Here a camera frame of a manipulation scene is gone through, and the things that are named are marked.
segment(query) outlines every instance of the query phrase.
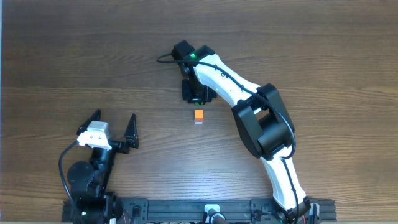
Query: table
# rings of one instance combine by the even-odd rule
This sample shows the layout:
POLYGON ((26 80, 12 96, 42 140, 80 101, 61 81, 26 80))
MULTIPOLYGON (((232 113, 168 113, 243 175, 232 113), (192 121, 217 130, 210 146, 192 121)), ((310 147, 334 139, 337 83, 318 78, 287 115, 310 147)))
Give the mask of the table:
MULTIPOLYGON (((295 125, 307 195, 339 221, 398 211, 398 2, 6 0, 3 7, 1 220, 60 220, 60 153, 97 108, 115 138, 137 114, 141 145, 117 155, 122 197, 271 197, 260 160, 221 98, 181 97, 176 65, 155 63, 186 39, 245 79, 275 85, 295 125)), ((65 170, 91 150, 72 149, 65 170)))

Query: black mounting base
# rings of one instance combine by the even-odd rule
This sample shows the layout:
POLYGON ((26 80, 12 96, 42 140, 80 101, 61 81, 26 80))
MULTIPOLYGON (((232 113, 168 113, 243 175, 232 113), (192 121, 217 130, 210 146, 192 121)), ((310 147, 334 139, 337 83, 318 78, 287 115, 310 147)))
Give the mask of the black mounting base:
MULTIPOLYGON (((274 199, 253 200, 147 200, 141 198, 121 198, 124 209, 128 211, 130 220, 127 223, 163 223, 163 222, 202 222, 204 206, 218 204, 229 223, 280 224, 275 217, 277 204, 274 199)), ((321 222, 337 222, 336 207, 332 200, 310 199, 310 203, 319 204, 319 217, 314 224, 321 222)), ((62 222, 72 222, 70 205, 63 206, 62 222)), ((305 214, 306 223, 310 223, 310 214, 305 214)), ((117 221, 124 223, 124 218, 117 221)))

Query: orange and white block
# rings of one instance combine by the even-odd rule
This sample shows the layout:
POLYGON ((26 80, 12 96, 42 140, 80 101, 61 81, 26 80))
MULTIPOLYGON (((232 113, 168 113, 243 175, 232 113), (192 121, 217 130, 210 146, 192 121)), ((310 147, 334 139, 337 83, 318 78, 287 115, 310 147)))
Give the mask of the orange and white block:
POLYGON ((203 124, 204 119, 203 110, 195 110, 195 124, 203 124))

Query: small box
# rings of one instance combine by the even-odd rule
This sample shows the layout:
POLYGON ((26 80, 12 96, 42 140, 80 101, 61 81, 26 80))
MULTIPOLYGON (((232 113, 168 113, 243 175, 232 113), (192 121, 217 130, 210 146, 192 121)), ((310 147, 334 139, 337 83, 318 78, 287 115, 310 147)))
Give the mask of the small box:
POLYGON ((204 119, 203 110, 195 110, 195 124, 203 124, 204 119))

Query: robotic arm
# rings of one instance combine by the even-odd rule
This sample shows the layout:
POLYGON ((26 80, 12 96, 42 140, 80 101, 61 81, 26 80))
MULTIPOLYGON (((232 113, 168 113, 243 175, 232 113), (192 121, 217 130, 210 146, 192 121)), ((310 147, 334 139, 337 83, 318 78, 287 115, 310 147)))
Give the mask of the robotic arm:
POLYGON ((195 50, 183 40, 174 45, 170 55, 175 60, 158 62, 179 64, 185 77, 182 80, 184 100, 204 105, 219 94, 231 105, 243 144, 266 167, 274 199, 280 207, 279 218, 290 223, 307 212, 310 202, 299 184, 293 161, 281 159, 292 151, 293 139, 287 124, 292 131, 294 126, 277 89, 270 83, 260 87, 240 77, 207 46, 195 50), (278 110, 279 116, 258 97, 243 91, 242 86, 267 100, 278 110), (258 120, 255 114, 267 109, 269 114, 258 120))

